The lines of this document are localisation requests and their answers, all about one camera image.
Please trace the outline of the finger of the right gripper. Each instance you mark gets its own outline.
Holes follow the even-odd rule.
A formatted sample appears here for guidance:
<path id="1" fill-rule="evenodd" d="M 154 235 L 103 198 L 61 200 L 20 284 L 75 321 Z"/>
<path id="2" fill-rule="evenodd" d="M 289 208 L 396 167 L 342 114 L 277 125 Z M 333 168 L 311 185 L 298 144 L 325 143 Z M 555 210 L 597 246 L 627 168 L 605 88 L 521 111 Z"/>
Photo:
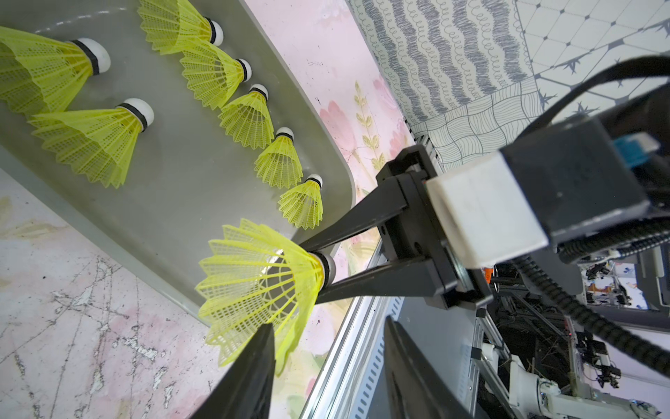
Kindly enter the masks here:
<path id="1" fill-rule="evenodd" d="M 383 225 L 401 214 L 407 206 L 399 178 L 387 178 L 340 220 L 305 240 L 300 246 L 306 251 L 325 249 Z"/>
<path id="2" fill-rule="evenodd" d="M 445 286 L 432 259 L 396 260 L 326 286 L 316 304 L 356 297 L 434 297 Z"/>

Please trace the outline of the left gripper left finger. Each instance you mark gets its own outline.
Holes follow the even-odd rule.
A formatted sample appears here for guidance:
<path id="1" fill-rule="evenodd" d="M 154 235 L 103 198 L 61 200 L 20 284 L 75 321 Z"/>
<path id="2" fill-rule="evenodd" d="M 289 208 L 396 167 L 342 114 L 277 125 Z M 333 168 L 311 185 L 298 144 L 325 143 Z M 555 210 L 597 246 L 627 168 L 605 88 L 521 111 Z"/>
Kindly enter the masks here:
<path id="1" fill-rule="evenodd" d="M 273 326 L 264 324 L 190 418 L 267 418 L 275 367 Z"/>

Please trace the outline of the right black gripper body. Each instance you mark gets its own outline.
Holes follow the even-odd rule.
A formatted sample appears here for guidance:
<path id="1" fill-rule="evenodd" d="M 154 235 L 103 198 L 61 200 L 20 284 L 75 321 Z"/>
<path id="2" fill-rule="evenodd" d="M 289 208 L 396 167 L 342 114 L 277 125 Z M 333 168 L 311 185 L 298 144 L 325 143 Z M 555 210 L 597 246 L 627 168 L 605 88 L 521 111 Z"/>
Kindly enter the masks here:
<path id="1" fill-rule="evenodd" d="M 455 256 L 427 193 L 437 172 L 422 145 L 404 148 L 377 175 L 378 190 L 399 194 L 401 209 L 379 226 L 385 254 L 420 266 L 400 281 L 401 296 L 422 297 L 433 307 L 484 309 L 493 295 L 477 270 Z"/>

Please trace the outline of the grey plastic storage box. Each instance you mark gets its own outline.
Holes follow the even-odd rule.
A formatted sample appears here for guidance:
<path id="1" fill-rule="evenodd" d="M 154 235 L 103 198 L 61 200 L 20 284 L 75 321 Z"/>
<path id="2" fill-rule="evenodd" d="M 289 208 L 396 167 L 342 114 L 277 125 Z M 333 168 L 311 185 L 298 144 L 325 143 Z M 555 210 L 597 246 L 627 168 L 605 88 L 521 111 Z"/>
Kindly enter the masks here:
<path id="1" fill-rule="evenodd" d="M 146 101 L 154 123 L 137 141 L 127 181 L 90 183 L 55 161 L 24 116 L 1 112 L 1 171 L 127 270 L 189 314 L 209 241 L 247 218 L 296 241 L 309 236 L 277 208 L 280 190 L 254 171 L 258 152 L 232 141 L 218 114 L 196 100 L 179 55 L 146 41 L 136 1 L 4 1 L 1 24 L 48 38 L 92 38 L 111 57 L 107 73 L 84 85 L 72 108 Z"/>

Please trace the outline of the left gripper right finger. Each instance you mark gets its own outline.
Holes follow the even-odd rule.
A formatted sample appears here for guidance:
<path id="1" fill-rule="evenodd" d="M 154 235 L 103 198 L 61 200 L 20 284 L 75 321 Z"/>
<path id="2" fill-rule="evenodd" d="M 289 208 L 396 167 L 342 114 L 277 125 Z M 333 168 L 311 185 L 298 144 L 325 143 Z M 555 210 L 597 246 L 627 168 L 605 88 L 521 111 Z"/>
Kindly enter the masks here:
<path id="1" fill-rule="evenodd" d="M 384 323 L 384 368 L 392 418 L 470 418 L 404 326 Z"/>

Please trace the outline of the yellow shuttlecock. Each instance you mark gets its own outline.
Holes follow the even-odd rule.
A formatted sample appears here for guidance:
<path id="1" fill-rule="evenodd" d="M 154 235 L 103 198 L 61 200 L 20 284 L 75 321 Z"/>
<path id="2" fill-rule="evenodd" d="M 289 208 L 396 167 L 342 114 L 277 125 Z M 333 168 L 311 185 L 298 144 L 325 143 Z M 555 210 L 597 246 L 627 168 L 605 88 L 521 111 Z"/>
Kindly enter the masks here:
<path id="1" fill-rule="evenodd" d="M 66 111 L 87 80 L 110 67 L 110 54 L 93 39 L 1 29 L 1 101 L 27 118 Z"/>
<path id="2" fill-rule="evenodd" d="M 120 188 L 127 180 L 138 137 L 155 111 L 138 98 L 115 108 L 38 113 L 28 119 L 42 148 L 91 183 Z"/>
<path id="3" fill-rule="evenodd" d="M 278 209 L 290 225 L 306 230 L 320 225 L 324 214 L 323 183 L 321 176 L 310 175 L 279 198 Z"/>
<path id="4" fill-rule="evenodd" d="M 254 84 L 247 94 L 225 105 L 219 115 L 225 134 L 244 148 L 267 148 L 274 139 L 268 97 L 264 85 Z"/>
<path id="5" fill-rule="evenodd" d="M 303 168 L 289 127 L 277 130 L 275 140 L 256 159 L 255 172 L 257 178 L 274 188 L 289 189 L 302 180 Z"/>
<path id="6" fill-rule="evenodd" d="M 209 325 L 206 344 L 218 347 L 220 366 L 235 361 L 263 325 L 275 338 L 275 374 L 298 346 L 319 293 L 334 280 L 336 264 L 322 251 L 307 251 L 267 225 L 243 219 L 223 225 L 223 238 L 209 241 L 211 256 L 198 316 Z"/>
<path id="7" fill-rule="evenodd" d="M 205 41 L 193 41 L 183 50 L 181 75 L 196 100 L 212 110 L 222 108 L 239 86 L 252 76 L 245 59 L 234 59 Z"/>
<path id="8" fill-rule="evenodd" d="M 160 55 L 182 52 L 197 41 L 215 46 L 223 43 L 220 24 L 200 14 L 190 1 L 140 1 L 137 12 L 146 41 Z"/>

